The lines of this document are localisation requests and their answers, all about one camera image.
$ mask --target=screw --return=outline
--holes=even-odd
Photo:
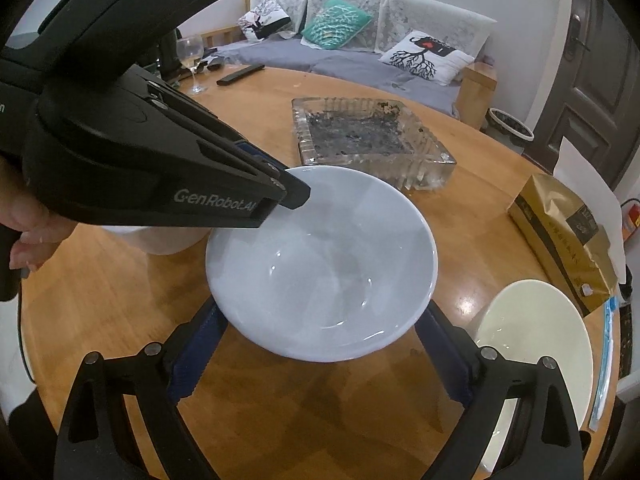
[[[158,99],[151,99],[151,102],[155,104],[158,108],[162,108],[162,110],[168,110],[169,107],[164,104],[162,101],[158,101]]]
[[[160,343],[149,343],[145,346],[145,354],[148,356],[158,355],[162,350],[162,345]]]
[[[545,368],[549,368],[549,370],[553,370],[558,366],[558,363],[556,363],[556,360],[547,355],[545,355],[542,358],[542,364],[545,365]]]
[[[485,359],[489,359],[489,361],[494,361],[498,357],[498,351],[491,346],[485,346],[480,351],[480,355]]]
[[[87,355],[84,356],[84,364],[94,365],[98,362],[99,358],[100,358],[99,352],[89,352]]]
[[[282,185],[281,181],[276,180],[276,179],[275,179],[275,178],[273,178],[273,177],[271,177],[271,181],[272,181],[276,186],[278,186],[281,190],[286,190],[286,189],[287,189],[287,188],[285,188],[285,187]]]

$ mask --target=door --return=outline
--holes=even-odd
[[[640,141],[640,56],[606,0],[573,0],[562,61],[525,151],[552,171],[563,137],[615,187]]]

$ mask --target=human hand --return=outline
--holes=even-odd
[[[0,224],[22,232],[11,248],[10,269],[38,270],[77,225],[49,211],[26,188],[20,174],[0,156]]]

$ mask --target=trash can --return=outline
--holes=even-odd
[[[498,108],[489,108],[484,118],[487,122],[484,132],[519,154],[534,139],[524,123]]]

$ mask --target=square glass ashtray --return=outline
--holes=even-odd
[[[400,101],[308,97],[292,105],[306,166],[345,166],[396,189],[437,189],[456,167],[456,159]]]

